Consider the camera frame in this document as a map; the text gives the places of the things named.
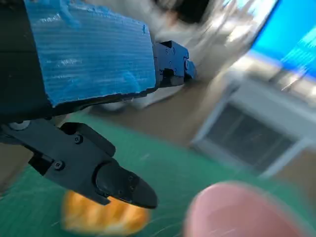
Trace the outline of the left robot hand blue tape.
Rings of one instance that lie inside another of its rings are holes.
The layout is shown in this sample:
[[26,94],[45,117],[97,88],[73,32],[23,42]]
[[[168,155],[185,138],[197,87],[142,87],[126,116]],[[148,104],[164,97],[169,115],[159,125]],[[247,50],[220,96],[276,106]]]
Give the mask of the left robot hand blue tape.
[[193,80],[188,50],[148,26],[81,0],[0,3],[0,140],[32,151],[43,177],[99,204],[154,209],[155,191],[84,123],[51,118]]

